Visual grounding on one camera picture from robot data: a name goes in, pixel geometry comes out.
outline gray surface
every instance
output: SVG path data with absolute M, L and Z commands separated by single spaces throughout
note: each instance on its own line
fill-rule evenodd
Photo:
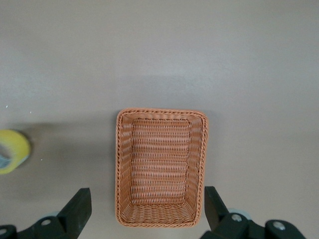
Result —
M 80 238 L 199 238 L 114 215 L 120 109 L 210 119 L 205 185 L 228 207 L 318 238 L 319 2 L 0 1 L 0 127 L 32 158 L 0 176 L 0 224 L 19 230 L 90 187 Z

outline yellow ring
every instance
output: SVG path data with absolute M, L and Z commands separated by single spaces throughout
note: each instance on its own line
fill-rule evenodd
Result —
M 29 157 L 31 152 L 31 146 L 27 138 L 21 133 L 10 129 L 0 130 L 0 145 L 4 147 L 10 155 L 7 165 L 0 163 L 0 174 L 13 171 Z

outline brown rectangular basket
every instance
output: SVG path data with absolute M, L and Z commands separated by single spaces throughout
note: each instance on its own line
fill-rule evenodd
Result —
M 207 117 L 128 108 L 117 117 L 115 215 L 130 227 L 191 227 L 200 218 Z

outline basket rim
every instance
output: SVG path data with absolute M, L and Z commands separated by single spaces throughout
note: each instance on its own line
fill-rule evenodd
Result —
M 195 116 L 201 119 L 202 122 L 202 143 L 201 143 L 201 152 L 199 159 L 199 181 L 198 181 L 198 189 L 197 189 L 197 201 L 196 201 L 196 213 L 194 220 L 187 221 L 184 223 L 147 223 L 147 222 L 127 222 L 123 220 L 121 217 L 120 206 L 119 206 L 119 196 L 120 196 L 120 134 L 121 134 L 121 126 L 123 117 L 127 115 L 134 114 L 153 114 L 153 115 L 171 115 L 171 116 Z M 206 146 L 208 141 L 208 119 L 207 116 L 201 112 L 196 110 L 177 110 L 177 109 L 158 109 L 158 108 L 125 108 L 118 113 L 117 123 L 116 123 L 116 186 L 115 186 L 115 216 L 117 221 L 129 227 L 192 227 L 196 225 L 200 219 L 201 215 L 201 207 L 202 207 L 202 197 L 203 197 L 203 181 L 204 181 L 204 166 L 206 160 Z

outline metal screw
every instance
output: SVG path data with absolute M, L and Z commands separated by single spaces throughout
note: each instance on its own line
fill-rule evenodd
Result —
M 51 223 L 51 220 L 50 219 L 46 219 L 44 220 L 42 223 L 41 223 L 41 226 L 46 226 L 46 225 L 49 225 Z
M 5 228 L 0 229 L 0 235 L 6 234 L 6 232 L 7 232 L 7 229 Z
M 232 220 L 236 221 L 236 222 L 241 222 L 243 219 L 241 218 L 241 216 L 239 216 L 238 214 L 233 214 L 231 216 Z
M 275 228 L 277 228 L 278 230 L 281 230 L 281 231 L 283 231 L 283 230 L 286 229 L 285 225 L 282 224 L 281 222 L 274 222 L 274 223 L 273 223 L 273 226 L 274 226 Z

